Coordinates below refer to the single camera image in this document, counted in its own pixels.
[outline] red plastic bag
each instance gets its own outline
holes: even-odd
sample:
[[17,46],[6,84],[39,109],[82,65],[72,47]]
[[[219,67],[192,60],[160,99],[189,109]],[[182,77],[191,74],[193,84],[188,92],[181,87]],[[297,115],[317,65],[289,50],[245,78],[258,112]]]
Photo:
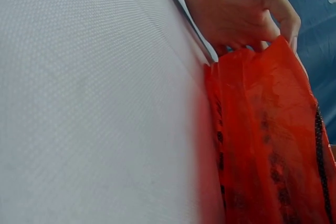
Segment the red plastic bag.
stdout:
[[226,223],[336,223],[336,166],[308,79],[279,37],[205,69]]

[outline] blue fabric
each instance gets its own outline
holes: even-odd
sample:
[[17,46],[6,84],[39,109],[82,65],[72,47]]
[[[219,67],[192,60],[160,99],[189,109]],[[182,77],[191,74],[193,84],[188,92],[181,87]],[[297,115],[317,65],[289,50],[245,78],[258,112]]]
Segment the blue fabric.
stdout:
[[314,95],[336,144],[336,3],[290,0],[301,17],[298,54],[307,69]]

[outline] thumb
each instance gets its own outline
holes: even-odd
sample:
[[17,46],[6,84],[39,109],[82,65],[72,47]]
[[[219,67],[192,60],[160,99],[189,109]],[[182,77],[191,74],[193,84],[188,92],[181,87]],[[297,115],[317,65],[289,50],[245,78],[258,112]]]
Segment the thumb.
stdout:
[[280,33],[288,41],[294,52],[297,51],[298,34],[301,20],[288,0],[261,0],[262,6],[268,9],[280,24]]

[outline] fingernail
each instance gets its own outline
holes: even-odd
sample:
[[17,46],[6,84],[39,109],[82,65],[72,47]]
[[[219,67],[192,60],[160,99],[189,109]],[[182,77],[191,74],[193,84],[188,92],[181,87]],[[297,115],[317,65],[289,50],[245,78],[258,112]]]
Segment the fingernail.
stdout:
[[296,54],[296,51],[298,49],[298,37],[295,36],[292,38],[292,40],[290,41],[290,47],[293,50],[294,54]]

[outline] hand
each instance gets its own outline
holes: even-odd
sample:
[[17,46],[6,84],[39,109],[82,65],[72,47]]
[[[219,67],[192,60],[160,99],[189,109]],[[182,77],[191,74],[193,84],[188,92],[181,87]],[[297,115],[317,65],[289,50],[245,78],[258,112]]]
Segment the hand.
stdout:
[[233,50],[252,46],[262,51],[267,47],[265,41],[272,42],[280,34],[296,53],[301,21],[288,0],[185,1],[196,25],[219,56],[226,53],[226,46]]

